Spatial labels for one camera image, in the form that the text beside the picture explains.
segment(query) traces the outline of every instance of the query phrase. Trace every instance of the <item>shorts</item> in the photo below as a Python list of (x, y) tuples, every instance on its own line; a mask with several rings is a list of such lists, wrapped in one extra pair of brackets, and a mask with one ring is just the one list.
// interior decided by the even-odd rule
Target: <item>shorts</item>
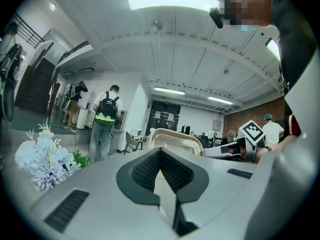
[(301, 134), (300, 127), (293, 114), (284, 116), (284, 124), (285, 128), (283, 137), (287, 137), (288, 135), (299, 136)]
[(77, 113), (78, 111), (78, 101), (73, 99), (70, 100), (68, 107), (66, 108), (67, 111), (71, 111), (73, 114)]

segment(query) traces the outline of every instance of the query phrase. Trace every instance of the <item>gray pants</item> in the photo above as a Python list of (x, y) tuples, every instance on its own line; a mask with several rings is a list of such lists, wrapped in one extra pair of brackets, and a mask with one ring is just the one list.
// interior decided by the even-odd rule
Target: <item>gray pants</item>
[(91, 164), (102, 161), (108, 156), (111, 144), (110, 131), (113, 132), (113, 125), (105, 126), (94, 123), (89, 148)]

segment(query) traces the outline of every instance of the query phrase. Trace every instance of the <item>white t-shirt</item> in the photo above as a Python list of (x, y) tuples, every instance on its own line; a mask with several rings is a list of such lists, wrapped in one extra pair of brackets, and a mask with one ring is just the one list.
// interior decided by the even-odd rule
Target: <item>white t-shirt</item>
[(279, 135), (285, 130), (276, 122), (269, 122), (262, 128), (265, 133), (265, 145), (274, 145), (279, 142)]
[[(100, 101), (105, 99), (107, 97), (106, 92), (100, 92), (99, 95), (95, 98), (94, 104), (99, 106)], [(109, 98), (114, 100), (118, 95), (116, 95), (113, 91), (109, 91)], [(116, 105), (118, 107), (118, 115), (120, 115), (121, 110), (122, 110), (122, 100), (119, 98), (116, 102)]]
[(0, 42), (0, 62), (3, 61), (10, 49), (16, 44), (15, 37), (6, 34)]

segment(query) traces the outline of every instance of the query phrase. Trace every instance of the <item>brick wall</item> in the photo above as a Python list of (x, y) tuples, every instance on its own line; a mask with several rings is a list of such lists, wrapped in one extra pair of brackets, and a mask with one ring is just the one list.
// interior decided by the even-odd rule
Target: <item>brick wall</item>
[(225, 115), (223, 123), (223, 137), (227, 135), (229, 130), (235, 130), (235, 132), (238, 133), (239, 127), (249, 120), (253, 120), (262, 128), (265, 124), (265, 114), (271, 114), (273, 122), (283, 120), (284, 105), (285, 99), (281, 97), (262, 105)]

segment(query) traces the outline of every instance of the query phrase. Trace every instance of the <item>person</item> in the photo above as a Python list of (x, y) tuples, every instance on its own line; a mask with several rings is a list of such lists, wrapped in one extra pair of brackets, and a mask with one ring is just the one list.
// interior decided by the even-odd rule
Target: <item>person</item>
[[(286, 95), (298, 81), (317, 47), (306, 19), (290, 0), (222, 0), (221, 4), (224, 18), (231, 25), (238, 25), (242, 31), (270, 26), (278, 29), (279, 69)], [(266, 152), (281, 151), (300, 135), (297, 120), (287, 103), (284, 108), (284, 122), (283, 141), (274, 146), (257, 149), (255, 163), (259, 162)]]
[(226, 137), (221, 140), (220, 146), (226, 145), (233, 142), (233, 139), (237, 137), (237, 134), (234, 130), (227, 132)]
[(6, 30), (5, 35), (3, 36), (0, 42), (0, 63), (6, 57), (6, 54), (10, 49), (16, 44), (16, 34), (18, 33), (18, 25), (15, 22), (11, 22)]
[(86, 84), (84, 81), (80, 81), (75, 87), (74, 87), (74, 97), (70, 98), (70, 103), (68, 105), (68, 107), (65, 110), (65, 114), (64, 114), (64, 120), (63, 120), (63, 124), (68, 124), (69, 127), (74, 127), (73, 123), (72, 123), (72, 117), (74, 116), (75, 113), (77, 113), (78, 110), (78, 101), (79, 99), (81, 99), (82, 97), (80, 96), (81, 91), (87, 93), (88, 89), (86, 87)]
[(265, 145), (275, 145), (278, 144), (279, 139), (284, 135), (284, 129), (280, 124), (272, 122), (272, 115), (266, 114), (264, 116), (265, 125), (262, 127), (263, 132), (265, 133)]
[[(116, 116), (121, 118), (121, 111), (123, 109), (123, 102), (119, 98), (120, 88), (118, 85), (112, 85), (108, 91), (104, 91), (98, 94), (93, 103), (93, 110), (95, 111), (95, 119), (98, 115), (99, 105), (104, 99), (111, 99), (116, 103)], [(109, 153), (112, 130), (114, 126), (115, 118), (110, 123), (100, 124), (99, 121), (94, 120), (92, 125), (92, 134), (89, 146), (90, 163), (93, 164), (98, 161), (104, 160)]]

